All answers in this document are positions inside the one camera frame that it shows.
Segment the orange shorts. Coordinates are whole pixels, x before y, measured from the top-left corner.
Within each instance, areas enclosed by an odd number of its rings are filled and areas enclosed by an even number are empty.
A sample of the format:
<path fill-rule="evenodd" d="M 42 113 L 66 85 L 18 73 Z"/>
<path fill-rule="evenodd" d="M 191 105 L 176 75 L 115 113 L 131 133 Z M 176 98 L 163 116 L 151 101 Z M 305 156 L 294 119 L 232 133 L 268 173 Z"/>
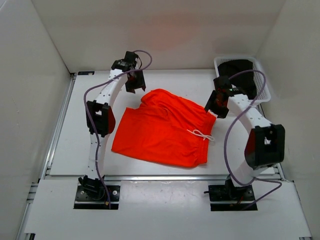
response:
<path fill-rule="evenodd" d="M 126 108 L 111 151 L 142 161 L 195 168 L 208 161 L 217 118 L 197 103 L 164 89 L 144 95 L 138 108 Z"/>

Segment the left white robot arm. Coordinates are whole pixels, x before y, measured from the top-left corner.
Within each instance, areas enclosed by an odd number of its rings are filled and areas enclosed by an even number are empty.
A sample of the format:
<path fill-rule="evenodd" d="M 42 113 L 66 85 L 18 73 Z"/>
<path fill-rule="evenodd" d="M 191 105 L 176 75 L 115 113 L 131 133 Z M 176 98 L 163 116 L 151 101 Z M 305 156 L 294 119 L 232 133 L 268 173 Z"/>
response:
<path fill-rule="evenodd" d="M 111 197 L 102 170 L 107 142 L 116 126 L 113 105 L 123 87 L 128 93 L 133 94 L 137 89 L 146 89 L 143 74 L 145 68 L 142 67 L 138 52 L 145 51 L 127 51 L 124 58 L 115 60 L 108 80 L 90 87 L 83 95 L 86 124 L 90 134 L 90 150 L 86 173 L 78 179 L 78 182 L 93 200 L 103 200 L 109 205 Z"/>

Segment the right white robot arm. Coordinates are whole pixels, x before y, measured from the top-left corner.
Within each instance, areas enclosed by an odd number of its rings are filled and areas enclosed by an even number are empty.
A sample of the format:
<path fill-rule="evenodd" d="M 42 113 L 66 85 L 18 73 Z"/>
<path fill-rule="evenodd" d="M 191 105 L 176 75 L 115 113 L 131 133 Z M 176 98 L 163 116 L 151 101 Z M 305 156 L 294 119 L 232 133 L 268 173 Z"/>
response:
<path fill-rule="evenodd" d="M 223 147 L 228 180 L 231 182 L 225 186 L 224 193 L 230 200 L 236 200 L 243 193 L 242 187 L 250 185 L 265 169 L 284 160 L 285 128 L 262 116 L 254 107 L 254 101 L 249 100 L 242 89 L 233 87 L 227 76 L 219 76 L 213 83 L 215 89 L 204 107 L 205 111 L 211 111 L 221 119 L 232 112 L 236 118 L 230 126 L 240 122 L 248 133 L 244 160 L 236 170 L 231 170 L 227 147 Z"/>

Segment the white plastic basket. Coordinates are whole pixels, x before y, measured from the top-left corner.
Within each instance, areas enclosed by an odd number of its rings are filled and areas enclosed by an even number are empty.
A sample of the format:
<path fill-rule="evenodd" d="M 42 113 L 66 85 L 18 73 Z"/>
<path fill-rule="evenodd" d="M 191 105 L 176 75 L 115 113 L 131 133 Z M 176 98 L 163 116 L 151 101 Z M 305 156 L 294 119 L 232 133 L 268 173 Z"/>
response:
<path fill-rule="evenodd" d="M 218 56 L 214 59 L 216 76 L 231 77 L 245 70 L 258 70 L 264 72 L 261 63 L 252 56 L 234 55 Z M 271 94 L 264 77 L 258 72 L 243 73 L 231 80 L 235 87 L 242 88 L 250 100 L 254 99 L 258 93 L 255 105 L 266 103 L 271 100 Z"/>

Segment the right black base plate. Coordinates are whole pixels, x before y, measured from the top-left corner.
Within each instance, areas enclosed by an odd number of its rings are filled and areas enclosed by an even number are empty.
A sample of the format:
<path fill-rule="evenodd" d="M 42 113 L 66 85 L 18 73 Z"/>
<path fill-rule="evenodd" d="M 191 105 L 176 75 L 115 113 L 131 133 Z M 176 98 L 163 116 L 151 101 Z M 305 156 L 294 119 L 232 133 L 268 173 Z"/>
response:
<path fill-rule="evenodd" d="M 252 185 L 229 187 L 225 185 L 209 185 L 203 192 L 209 196 L 211 212 L 257 211 L 257 204 Z"/>

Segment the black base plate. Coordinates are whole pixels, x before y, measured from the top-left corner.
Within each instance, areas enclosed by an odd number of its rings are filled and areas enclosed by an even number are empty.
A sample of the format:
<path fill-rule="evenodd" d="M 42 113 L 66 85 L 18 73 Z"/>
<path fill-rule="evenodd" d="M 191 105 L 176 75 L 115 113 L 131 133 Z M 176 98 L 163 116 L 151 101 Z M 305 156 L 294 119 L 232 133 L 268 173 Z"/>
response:
<path fill-rule="evenodd" d="M 257 211 L 257 204 L 252 185 L 229 187 L 225 185 L 209 185 L 203 192 L 209 196 L 211 212 Z"/>
<path fill-rule="evenodd" d="M 107 185 L 110 200 L 102 186 L 99 193 L 90 193 L 78 184 L 73 208 L 77 210 L 118 210 L 121 194 L 120 185 Z"/>

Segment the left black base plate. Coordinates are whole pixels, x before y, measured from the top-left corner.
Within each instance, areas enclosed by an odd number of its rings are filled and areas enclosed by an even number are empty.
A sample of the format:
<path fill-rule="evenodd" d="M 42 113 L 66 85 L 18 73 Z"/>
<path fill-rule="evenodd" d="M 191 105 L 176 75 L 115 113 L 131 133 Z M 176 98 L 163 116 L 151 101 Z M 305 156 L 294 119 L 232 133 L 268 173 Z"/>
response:
<path fill-rule="evenodd" d="M 110 200 L 102 186 L 99 193 L 90 193 L 78 184 L 73 208 L 77 210 L 118 210 L 121 194 L 120 185 L 107 185 Z"/>

